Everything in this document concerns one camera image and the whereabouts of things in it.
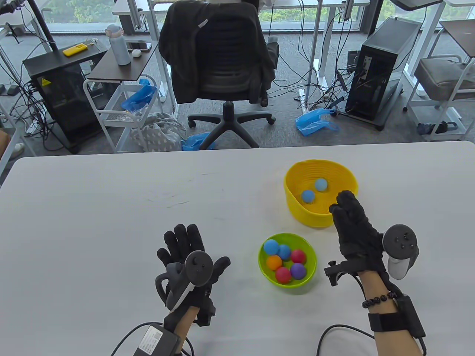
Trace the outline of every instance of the blue plastic bag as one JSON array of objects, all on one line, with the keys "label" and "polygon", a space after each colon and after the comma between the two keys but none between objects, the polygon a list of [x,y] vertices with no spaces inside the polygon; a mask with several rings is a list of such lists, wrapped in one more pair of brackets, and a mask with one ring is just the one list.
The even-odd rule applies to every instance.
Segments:
[{"label": "blue plastic bag", "polygon": [[142,89],[121,104],[121,107],[128,112],[139,111],[145,105],[150,104],[153,95],[157,91],[157,87],[151,86],[147,79],[141,79],[139,84],[143,85]]},{"label": "blue plastic bag", "polygon": [[321,119],[322,115],[331,114],[334,112],[334,109],[320,108],[312,110],[296,118],[295,125],[304,136],[311,135],[315,131],[318,131],[324,127],[328,127],[332,131],[338,131],[340,128],[337,124]]},{"label": "blue plastic bag", "polygon": [[[198,133],[196,135],[192,135],[186,139],[186,141],[181,141],[181,150],[182,151],[198,151],[200,149],[201,144],[207,138],[209,132]],[[216,142],[213,142],[208,147],[209,150],[214,150],[216,147]]]}]

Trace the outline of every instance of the hand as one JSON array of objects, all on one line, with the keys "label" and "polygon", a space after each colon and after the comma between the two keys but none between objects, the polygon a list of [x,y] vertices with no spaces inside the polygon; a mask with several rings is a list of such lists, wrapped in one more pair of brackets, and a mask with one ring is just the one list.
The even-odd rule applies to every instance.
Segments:
[{"label": "hand", "polygon": [[337,204],[330,206],[338,232],[340,252],[347,259],[366,258],[372,271],[385,272],[382,262],[382,237],[368,221],[354,194],[345,190],[338,194]]},{"label": "hand", "polygon": [[[173,231],[167,231],[163,235],[168,251],[161,248],[157,251],[158,258],[163,262],[165,267],[169,263],[184,263],[187,256],[193,251],[205,251],[203,240],[200,232],[195,224],[185,228],[180,224],[175,226]],[[213,274],[207,284],[202,287],[195,287],[182,302],[182,305],[193,306],[198,308],[205,307],[205,299],[211,293],[211,287],[218,281],[220,275],[231,264],[229,257],[219,258],[213,265]],[[170,288],[167,286],[166,294],[168,295]]]}]

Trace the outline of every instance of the chair base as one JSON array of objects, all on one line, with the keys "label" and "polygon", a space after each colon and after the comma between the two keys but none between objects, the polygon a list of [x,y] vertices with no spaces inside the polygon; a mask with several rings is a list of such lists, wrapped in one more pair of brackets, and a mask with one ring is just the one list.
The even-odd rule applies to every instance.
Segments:
[{"label": "chair base", "polygon": [[234,114],[234,104],[231,101],[226,101],[223,104],[223,114],[191,114],[188,115],[188,125],[190,128],[196,127],[195,121],[204,121],[217,124],[217,126],[209,133],[207,138],[203,141],[200,150],[206,150],[219,136],[226,131],[234,131],[240,138],[242,138],[251,148],[259,148],[258,143],[251,135],[242,127],[242,123],[266,119],[270,125],[273,125],[276,119],[268,111],[251,111],[240,114]]}]

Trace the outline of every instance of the smartphone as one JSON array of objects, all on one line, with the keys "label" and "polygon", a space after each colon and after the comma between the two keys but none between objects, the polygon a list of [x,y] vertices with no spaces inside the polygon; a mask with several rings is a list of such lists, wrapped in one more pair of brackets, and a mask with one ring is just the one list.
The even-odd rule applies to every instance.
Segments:
[{"label": "smartphone", "polygon": [[129,52],[132,52],[134,49],[139,49],[142,52],[149,52],[152,48],[152,44],[147,41],[126,42],[126,44]]}]

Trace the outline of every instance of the green bowl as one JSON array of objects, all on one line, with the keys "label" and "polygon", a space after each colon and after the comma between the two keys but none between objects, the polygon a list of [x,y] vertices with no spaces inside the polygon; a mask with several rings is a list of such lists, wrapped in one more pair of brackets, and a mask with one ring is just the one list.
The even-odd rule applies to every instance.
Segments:
[{"label": "green bowl", "polygon": [[[305,252],[307,255],[307,262],[305,262],[304,266],[307,269],[307,275],[304,279],[299,281],[292,279],[288,284],[281,284],[277,282],[276,273],[266,265],[266,260],[269,256],[264,252],[264,244],[267,240],[262,244],[259,251],[259,256],[257,258],[262,274],[277,287],[298,288],[306,285],[313,278],[315,271],[317,270],[317,255],[315,254],[313,247],[307,242],[307,240],[295,234],[282,233],[271,236],[268,238],[268,240],[270,239],[276,240],[279,244],[286,244],[292,251],[302,250]],[[287,267],[288,269],[290,269],[290,267],[294,264],[292,261],[283,261],[283,263],[284,267]]]}]

